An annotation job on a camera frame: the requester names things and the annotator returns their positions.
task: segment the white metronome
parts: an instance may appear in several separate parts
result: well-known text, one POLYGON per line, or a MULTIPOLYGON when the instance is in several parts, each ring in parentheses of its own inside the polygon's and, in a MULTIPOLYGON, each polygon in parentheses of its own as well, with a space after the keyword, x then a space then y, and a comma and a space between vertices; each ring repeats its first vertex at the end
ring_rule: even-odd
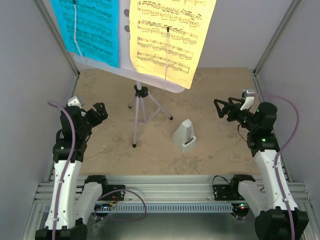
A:
POLYGON ((182 150, 182 153, 190 151, 197 142, 192 122, 185 120, 172 135, 172 141, 182 150))

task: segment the yellow sheet music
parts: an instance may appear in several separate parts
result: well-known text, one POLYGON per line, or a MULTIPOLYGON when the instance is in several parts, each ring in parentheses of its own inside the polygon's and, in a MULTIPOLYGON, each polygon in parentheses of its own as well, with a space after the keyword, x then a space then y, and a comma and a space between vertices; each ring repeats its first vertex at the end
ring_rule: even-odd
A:
POLYGON ((137 72, 189 89, 216 0, 131 0, 130 58, 137 72), (168 63, 167 27, 169 27, 168 63))

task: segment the tripod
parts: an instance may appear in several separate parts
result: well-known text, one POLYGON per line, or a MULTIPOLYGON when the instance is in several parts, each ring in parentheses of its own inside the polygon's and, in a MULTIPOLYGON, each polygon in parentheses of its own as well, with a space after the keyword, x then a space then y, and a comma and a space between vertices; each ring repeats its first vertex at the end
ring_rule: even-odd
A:
POLYGON ((137 128, 138 128, 138 123, 148 123, 160 110, 162 110, 167 117, 172 120, 174 119, 170 113, 168 113, 161 105, 160 103, 154 98, 154 96, 151 95, 151 93, 148 91, 148 88, 146 86, 141 86, 141 82, 136 81, 136 85, 134 85, 134 96, 129 104, 129 108, 132 109, 132 105, 134 104, 135 101, 135 118, 134 118, 134 135, 133 135, 133 144, 132 147, 135 148, 137 146, 137 128), (145 109, 145 102, 144 98, 149 96, 152 101, 159 107, 157 111, 155 111, 151 117, 147 120, 146 117, 146 109, 145 109), (141 106, 141 111, 142 111, 142 121, 138 121, 138 116, 139 116, 139 107, 141 106))

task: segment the white cable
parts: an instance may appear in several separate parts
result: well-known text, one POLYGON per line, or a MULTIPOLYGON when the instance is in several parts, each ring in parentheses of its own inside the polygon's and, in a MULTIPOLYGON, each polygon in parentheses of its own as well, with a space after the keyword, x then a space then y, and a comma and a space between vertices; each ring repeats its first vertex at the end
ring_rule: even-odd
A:
POLYGON ((79 48, 79 45, 78 45, 77 39, 76 39, 76 32, 77 32, 77 7, 76 7, 75 4, 73 4, 73 6, 74 6, 74 35, 73 35, 73 40, 74 40, 74 43, 75 43, 75 45, 76 45, 76 48, 77 48, 78 51, 79 51, 80 57, 81 57, 84 65, 86 65, 86 62, 85 62, 85 60, 84 60, 84 57, 82 56, 82 53, 81 53, 81 51, 80 51, 80 48, 79 48))
POLYGON ((169 50, 169 39, 170 39, 169 28, 167 29, 166 38, 167 38, 167 40, 166 40, 166 61, 165 61, 165 75, 164 75, 164 88, 163 88, 163 90, 166 90, 167 73, 168 73, 168 50, 169 50))

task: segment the black mounting bracket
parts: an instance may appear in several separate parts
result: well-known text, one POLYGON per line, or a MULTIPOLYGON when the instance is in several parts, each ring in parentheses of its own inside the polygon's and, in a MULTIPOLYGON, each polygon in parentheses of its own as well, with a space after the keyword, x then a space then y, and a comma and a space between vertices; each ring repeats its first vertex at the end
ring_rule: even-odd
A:
POLYGON ((135 96, 138 98, 145 98, 148 94, 148 88, 146 86, 143 86, 140 90, 138 90, 137 85, 134 85, 135 90, 135 96))
POLYGON ((235 174, 231 178, 230 184, 213 185, 214 200, 216 201, 239 201, 244 198, 238 192, 239 183, 242 181, 253 181, 253 176, 246 174, 235 174))
MULTIPOLYGON (((75 221, 75 226, 70 229, 55 230, 56 240, 87 240, 88 227, 83 224, 83 219, 75 221)), ((35 240, 52 240, 52 230, 39 229, 35 232, 35 240)))
MULTIPOLYGON (((98 183, 102 186, 102 195, 105 195, 113 190, 122 190, 125 189, 125 185, 109 185, 108 180, 105 175, 90 175, 84 181, 84 184, 87 183, 98 183)), ((108 195, 102 198, 102 201, 114 201, 116 198, 119 202, 125 199, 125 192, 115 192, 113 195, 108 195)))

